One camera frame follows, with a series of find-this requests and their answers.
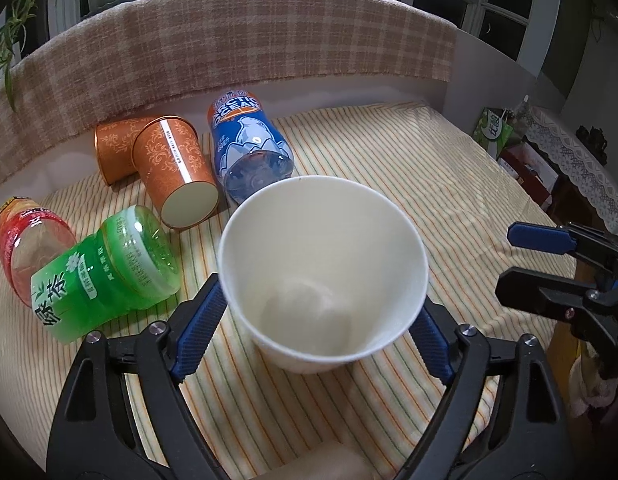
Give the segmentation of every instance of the bottle bottom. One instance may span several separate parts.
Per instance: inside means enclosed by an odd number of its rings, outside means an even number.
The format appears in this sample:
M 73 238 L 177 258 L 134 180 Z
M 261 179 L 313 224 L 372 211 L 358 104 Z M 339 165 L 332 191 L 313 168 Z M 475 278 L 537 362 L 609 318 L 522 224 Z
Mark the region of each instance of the bottle bottom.
M 294 171 L 294 162 L 281 153 L 260 150 L 243 156 L 225 175 L 225 190 L 239 204 L 263 187 L 284 180 Z

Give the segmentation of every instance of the green leaf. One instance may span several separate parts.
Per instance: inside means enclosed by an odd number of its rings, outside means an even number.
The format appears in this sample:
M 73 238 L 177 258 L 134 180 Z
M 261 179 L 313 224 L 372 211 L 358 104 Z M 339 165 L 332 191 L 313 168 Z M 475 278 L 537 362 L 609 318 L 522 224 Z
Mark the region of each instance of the green leaf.
M 10 107 L 15 112 L 16 104 L 14 104 L 14 89 L 12 88 L 12 71 L 9 65 L 4 67 L 4 92 L 7 95 Z

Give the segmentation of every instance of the white lace tablecloth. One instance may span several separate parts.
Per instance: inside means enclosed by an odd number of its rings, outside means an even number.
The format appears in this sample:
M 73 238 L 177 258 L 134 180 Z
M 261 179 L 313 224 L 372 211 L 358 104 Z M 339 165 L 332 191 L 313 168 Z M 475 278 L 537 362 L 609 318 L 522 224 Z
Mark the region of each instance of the white lace tablecloth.
M 527 138 L 578 187 L 609 232 L 618 235 L 618 186 L 609 173 L 549 110 L 531 106 L 523 111 L 522 120 Z

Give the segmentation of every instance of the plastic bottle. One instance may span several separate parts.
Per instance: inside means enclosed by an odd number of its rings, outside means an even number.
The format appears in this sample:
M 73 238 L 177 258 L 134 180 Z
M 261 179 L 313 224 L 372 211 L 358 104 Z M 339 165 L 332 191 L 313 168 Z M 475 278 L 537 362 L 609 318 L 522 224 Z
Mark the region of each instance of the plastic bottle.
M 256 97 L 232 90 L 209 107 L 215 176 L 239 204 L 269 184 L 291 176 L 294 155 Z
M 156 217 L 131 206 L 32 276 L 32 309 L 58 341 L 69 343 L 180 288 L 180 267 Z
M 67 223 L 31 198 L 13 196 L 0 208 L 4 275 L 27 306 L 32 306 L 32 275 L 75 243 Z

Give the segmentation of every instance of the green tea bottle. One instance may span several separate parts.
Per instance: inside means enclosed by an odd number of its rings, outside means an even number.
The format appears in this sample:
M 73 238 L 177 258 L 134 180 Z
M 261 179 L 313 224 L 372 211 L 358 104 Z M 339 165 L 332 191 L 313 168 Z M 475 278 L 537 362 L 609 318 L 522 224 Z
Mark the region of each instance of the green tea bottle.
M 134 205 L 32 276 L 32 309 L 61 343 L 180 288 L 180 267 L 153 213 Z

